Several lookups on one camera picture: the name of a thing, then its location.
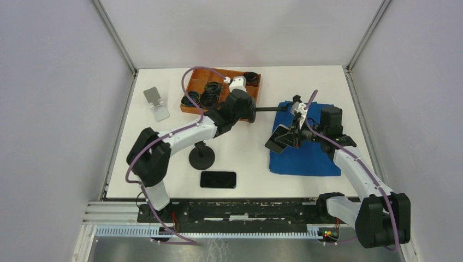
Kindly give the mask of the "black phone stand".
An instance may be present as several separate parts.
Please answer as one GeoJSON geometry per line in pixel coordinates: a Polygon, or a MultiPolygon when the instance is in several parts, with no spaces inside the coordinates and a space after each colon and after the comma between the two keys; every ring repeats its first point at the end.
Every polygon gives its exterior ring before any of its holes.
{"type": "Polygon", "coordinates": [[[215,153],[211,147],[200,141],[194,144],[194,148],[189,153],[188,160],[194,169],[206,170],[214,164],[215,153]]]}
{"type": "Polygon", "coordinates": [[[249,123],[253,123],[256,120],[256,113],[258,112],[288,112],[296,102],[301,102],[301,97],[299,95],[295,95],[292,101],[287,102],[284,106],[257,107],[255,104],[252,104],[250,108],[245,111],[244,119],[248,120],[249,123]]]}

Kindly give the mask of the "black phone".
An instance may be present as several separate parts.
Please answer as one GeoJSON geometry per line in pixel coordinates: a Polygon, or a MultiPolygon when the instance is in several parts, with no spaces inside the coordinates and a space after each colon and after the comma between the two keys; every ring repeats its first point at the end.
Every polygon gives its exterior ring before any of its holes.
{"type": "Polygon", "coordinates": [[[288,127],[282,124],[278,125],[264,146],[273,153],[282,153],[288,146],[286,139],[288,131],[288,127]]]}
{"type": "Polygon", "coordinates": [[[236,181],[234,171],[202,171],[200,175],[201,188],[234,189],[236,181]]]}

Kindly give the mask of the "blue cloth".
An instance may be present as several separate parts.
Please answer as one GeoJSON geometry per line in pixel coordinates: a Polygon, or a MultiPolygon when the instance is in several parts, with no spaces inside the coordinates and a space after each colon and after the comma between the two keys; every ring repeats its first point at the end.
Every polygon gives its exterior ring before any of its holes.
{"type": "MultiPolygon", "coordinates": [[[[321,109],[326,106],[334,105],[312,102],[307,118],[313,120],[309,120],[309,124],[314,124],[314,121],[320,122],[321,109]]],[[[277,112],[272,131],[281,124],[289,127],[293,118],[290,111],[277,112]]],[[[341,170],[322,151],[321,145],[317,142],[304,142],[300,148],[286,147],[281,153],[270,151],[269,170],[279,175],[341,176],[341,170]]]]}

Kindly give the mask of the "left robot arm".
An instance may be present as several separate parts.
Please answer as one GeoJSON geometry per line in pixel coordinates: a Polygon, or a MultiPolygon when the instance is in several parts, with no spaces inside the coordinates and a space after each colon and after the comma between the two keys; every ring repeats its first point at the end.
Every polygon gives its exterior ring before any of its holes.
{"type": "Polygon", "coordinates": [[[163,182],[171,156],[230,131],[239,120],[253,123],[255,118],[255,98],[243,90],[232,90],[225,102],[186,126],[163,132],[143,129],[126,158],[127,173],[139,178],[137,183],[150,202],[151,216],[161,223],[171,217],[170,198],[163,182]]]}

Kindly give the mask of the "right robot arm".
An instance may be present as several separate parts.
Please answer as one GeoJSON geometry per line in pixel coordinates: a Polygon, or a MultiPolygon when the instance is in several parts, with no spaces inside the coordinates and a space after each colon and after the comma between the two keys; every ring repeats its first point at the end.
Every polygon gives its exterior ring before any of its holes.
{"type": "Polygon", "coordinates": [[[341,193],[319,196],[315,214],[319,221],[334,218],[355,230],[364,248],[386,247],[392,250],[411,239],[411,202],[405,193],[395,193],[364,162],[356,143],[343,133],[342,109],[326,106],[318,123],[310,125],[306,105],[292,111],[290,126],[279,125],[265,146],[282,153],[287,147],[299,148],[304,142],[317,142],[322,151],[348,178],[359,202],[350,201],[341,193]]]}

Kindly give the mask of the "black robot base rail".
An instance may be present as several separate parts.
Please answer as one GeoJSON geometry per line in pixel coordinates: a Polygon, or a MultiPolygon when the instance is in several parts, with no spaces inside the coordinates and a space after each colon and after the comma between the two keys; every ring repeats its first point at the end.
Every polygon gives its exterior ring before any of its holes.
{"type": "Polygon", "coordinates": [[[325,215],[317,198],[173,198],[153,213],[140,204],[137,221],[175,223],[188,233],[304,233],[307,226],[333,229],[347,227],[343,221],[325,215]]]}

